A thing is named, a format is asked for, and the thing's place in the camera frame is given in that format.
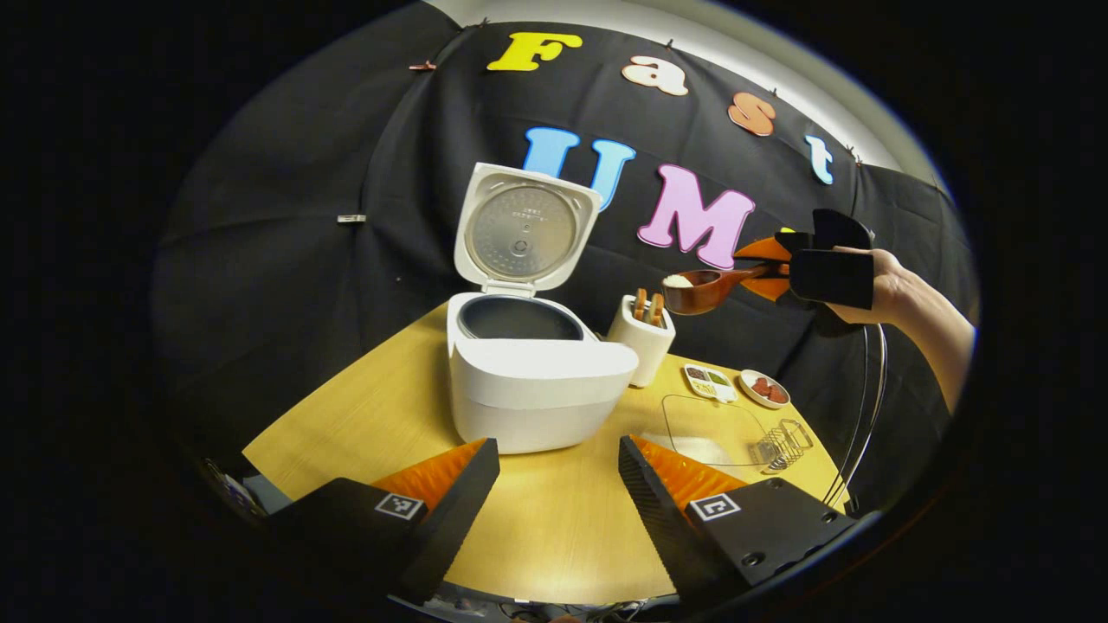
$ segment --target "white rice cooker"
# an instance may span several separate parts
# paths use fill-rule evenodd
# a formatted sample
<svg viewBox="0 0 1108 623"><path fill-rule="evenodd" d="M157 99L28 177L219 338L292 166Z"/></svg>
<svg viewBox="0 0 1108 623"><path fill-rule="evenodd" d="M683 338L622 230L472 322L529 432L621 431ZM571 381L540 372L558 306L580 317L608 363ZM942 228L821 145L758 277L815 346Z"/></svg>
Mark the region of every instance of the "white rice cooker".
<svg viewBox="0 0 1108 623"><path fill-rule="evenodd" d="M542 173L473 168L454 265L481 292L447 305L451 409L466 442L493 437L502 455L581 443L627 388L634 350L535 297L573 273L601 203L595 191Z"/></svg>

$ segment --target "white wall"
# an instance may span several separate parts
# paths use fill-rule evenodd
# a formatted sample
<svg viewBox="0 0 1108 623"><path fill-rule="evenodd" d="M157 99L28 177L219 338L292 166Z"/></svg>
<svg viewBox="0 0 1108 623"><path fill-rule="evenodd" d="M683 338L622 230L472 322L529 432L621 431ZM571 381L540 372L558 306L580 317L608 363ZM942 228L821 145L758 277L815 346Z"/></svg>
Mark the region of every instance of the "white wall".
<svg viewBox="0 0 1108 623"><path fill-rule="evenodd" d="M617 30L696 54L761 85L868 164L946 191L920 143L864 86L760 22L705 0L424 0L461 25L552 21Z"/></svg>

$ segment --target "letter m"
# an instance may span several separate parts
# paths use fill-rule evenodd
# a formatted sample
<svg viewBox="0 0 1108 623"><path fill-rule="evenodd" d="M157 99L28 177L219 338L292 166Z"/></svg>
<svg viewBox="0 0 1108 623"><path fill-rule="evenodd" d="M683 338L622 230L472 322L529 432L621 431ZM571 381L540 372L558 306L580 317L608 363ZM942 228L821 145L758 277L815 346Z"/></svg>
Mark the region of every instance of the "letter m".
<svg viewBox="0 0 1108 623"><path fill-rule="evenodd" d="M695 173L663 164L658 174L663 180L661 196L654 218L638 228L638 238L646 244L668 247L674 244L670 227L676 222L681 253L688 253L707 236L708 242L697 249L697 257L716 268L733 268L735 246L747 215L755 210L755 202L741 193L726 191L705 208Z"/></svg>

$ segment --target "orange letter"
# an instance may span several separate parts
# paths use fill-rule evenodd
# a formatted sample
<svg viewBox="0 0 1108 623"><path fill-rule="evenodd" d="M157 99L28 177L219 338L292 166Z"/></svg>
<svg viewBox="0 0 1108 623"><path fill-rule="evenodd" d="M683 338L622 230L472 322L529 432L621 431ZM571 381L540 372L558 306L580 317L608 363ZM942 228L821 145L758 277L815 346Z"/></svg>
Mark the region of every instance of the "orange letter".
<svg viewBox="0 0 1108 623"><path fill-rule="evenodd" d="M769 136L773 133L773 122L770 120L777 113L773 112L773 106L750 93L736 93L735 105L727 106L727 116L756 136Z"/></svg>
<svg viewBox="0 0 1108 623"><path fill-rule="evenodd" d="M620 73L635 84L657 86L663 93L670 95L685 95L689 92L685 88L685 72L674 63L653 57L632 57L630 62L635 64L625 67Z"/></svg>
<svg viewBox="0 0 1108 623"><path fill-rule="evenodd" d="M532 71L538 69L538 63L532 59L535 54L544 61L551 61L562 53L562 43L571 48L581 48L582 40L576 34L557 34L554 32L513 32L512 44L504 50L500 60L489 63L492 71Z"/></svg>

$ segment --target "wooden utensil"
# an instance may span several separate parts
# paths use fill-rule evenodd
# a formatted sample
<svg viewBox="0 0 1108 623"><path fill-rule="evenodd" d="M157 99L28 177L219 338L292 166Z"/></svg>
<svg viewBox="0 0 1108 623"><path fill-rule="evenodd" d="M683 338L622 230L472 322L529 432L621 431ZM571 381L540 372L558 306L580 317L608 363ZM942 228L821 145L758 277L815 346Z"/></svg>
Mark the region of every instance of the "wooden utensil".
<svg viewBox="0 0 1108 623"><path fill-rule="evenodd" d="M666 306L674 314L695 316L719 307L731 288L745 279L752 279L778 269L773 264L759 264L741 270L687 270L677 273L693 284L691 287L661 285Z"/></svg>

